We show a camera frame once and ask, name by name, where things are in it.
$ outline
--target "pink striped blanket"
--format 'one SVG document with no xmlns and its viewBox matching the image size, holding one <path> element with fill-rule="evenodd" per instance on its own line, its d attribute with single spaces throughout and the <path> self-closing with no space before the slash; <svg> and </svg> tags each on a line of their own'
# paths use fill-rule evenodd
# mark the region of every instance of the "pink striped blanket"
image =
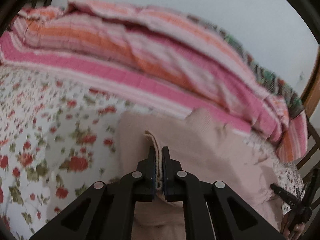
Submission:
<svg viewBox="0 0 320 240">
<path fill-rule="evenodd" d="M 251 70 L 217 34 L 182 14 L 158 7 L 71 1 L 64 13 L 57 8 L 21 11 L 11 29 L 12 33 L 1 38 L 2 61 L 28 59 L 36 64 L 88 73 L 83 64 L 59 65 L 61 53 L 56 54 L 59 60 L 49 57 L 45 61 L 44 52 L 29 50 L 29 54 L 43 57 L 40 62 L 39 58 L 32 61 L 34 56 L 27 57 L 28 49 L 23 45 L 98 56 L 107 60 L 99 64 L 107 66 L 89 67 L 93 76 L 112 79 L 112 73 L 118 75 L 115 82 L 123 81 L 125 76 L 126 85 L 140 90 L 148 90 L 148 82 L 156 82 L 162 86 L 162 94 L 158 92 L 162 98 L 170 95 L 170 100 L 187 107 L 205 103 L 220 120 L 234 124 L 242 120 L 279 145 L 277 153 L 283 162 L 298 159 L 306 152 L 305 113 L 289 120 L 283 98 L 258 85 Z M 193 105 L 189 99 L 182 102 L 180 96 L 165 90 L 179 91 L 183 98 L 188 95 L 198 103 Z"/>
</svg>

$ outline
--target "striped blanket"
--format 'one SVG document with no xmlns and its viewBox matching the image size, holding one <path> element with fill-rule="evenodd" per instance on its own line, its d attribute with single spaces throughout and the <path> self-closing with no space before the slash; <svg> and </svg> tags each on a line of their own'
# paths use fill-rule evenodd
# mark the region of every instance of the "striped blanket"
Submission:
<svg viewBox="0 0 320 240">
<path fill-rule="evenodd" d="M 11 38 L 29 47 L 94 55 L 216 104 L 277 145 L 283 162 L 306 152 L 305 113 L 291 120 L 283 97 L 259 85 L 218 34 L 183 14 L 153 6 L 70 1 L 65 12 L 53 7 L 21 11 L 11 29 Z"/>
</svg>

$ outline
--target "silver rivet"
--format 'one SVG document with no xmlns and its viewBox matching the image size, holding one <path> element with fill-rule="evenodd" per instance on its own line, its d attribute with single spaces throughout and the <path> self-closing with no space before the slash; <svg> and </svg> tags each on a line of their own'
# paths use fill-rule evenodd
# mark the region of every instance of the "silver rivet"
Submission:
<svg viewBox="0 0 320 240">
<path fill-rule="evenodd" d="M 215 185 L 217 188 L 224 188 L 226 186 L 226 184 L 223 181 L 217 181 Z"/>
<path fill-rule="evenodd" d="M 95 182 L 95 183 L 93 184 L 93 187 L 94 187 L 95 189 L 101 189 L 101 188 L 103 188 L 103 186 L 104 186 L 104 183 L 103 183 L 102 181 L 97 181 L 97 182 Z"/>
<path fill-rule="evenodd" d="M 178 171 L 177 172 L 177 175 L 180 177 L 180 178 L 184 178 L 185 176 L 187 176 L 187 173 L 185 171 Z"/>
<path fill-rule="evenodd" d="M 132 173 L 132 177 L 134 178 L 140 178 L 142 176 L 142 173 L 140 171 L 134 171 Z"/>
</svg>

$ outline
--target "bed frame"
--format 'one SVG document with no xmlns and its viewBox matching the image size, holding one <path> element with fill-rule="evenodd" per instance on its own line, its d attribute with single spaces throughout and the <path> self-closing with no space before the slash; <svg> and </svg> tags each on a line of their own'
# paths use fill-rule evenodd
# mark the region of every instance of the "bed frame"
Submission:
<svg viewBox="0 0 320 240">
<path fill-rule="evenodd" d="M 18 11 L 29 0 L 0 0 L 0 36 L 6 30 L 10 21 L 18 13 Z M 320 43 L 320 0 L 287 0 L 293 8 L 300 14 L 306 22 L 314 37 Z M 306 109 L 307 117 L 310 117 L 320 100 L 320 49 L 318 57 L 309 79 L 307 86 L 301 96 Z M 315 145 L 309 150 L 306 156 L 297 164 L 297 168 L 301 169 L 310 158 L 320 149 L 320 136 L 315 128 L 308 121 L 308 136 L 315 140 Z M 308 182 L 308 175 L 303 178 L 304 183 Z M 315 209 L 320 205 L 320 198 L 314 200 L 312 208 Z M 0 220 L 0 239 L 11 239 L 9 236 L 3 235 L 2 228 L 4 224 Z M 314 218 L 312 224 L 306 230 L 301 239 L 319 240 L 320 239 L 320 212 Z"/>
</svg>

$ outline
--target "beige cloth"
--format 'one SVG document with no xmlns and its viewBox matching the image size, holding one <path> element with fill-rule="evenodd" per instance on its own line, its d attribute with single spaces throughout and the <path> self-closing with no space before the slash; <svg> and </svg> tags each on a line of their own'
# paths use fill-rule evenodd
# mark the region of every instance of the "beige cloth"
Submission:
<svg viewBox="0 0 320 240">
<path fill-rule="evenodd" d="M 119 149 L 123 174 L 135 171 L 138 161 L 156 149 L 158 187 L 161 188 L 161 148 L 169 147 L 172 159 L 199 180 L 224 181 L 277 230 L 282 219 L 282 202 L 272 199 L 269 186 L 277 179 L 272 161 L 243 143 L 228 126 L 217 123 L 203 109 L 185 120 L 162 115 L 125 112 L 119 124 Z M 180 203 L 157 198 L 152 203 L 137 203 L 132 239 L 185 239 Z"/>
</svg>

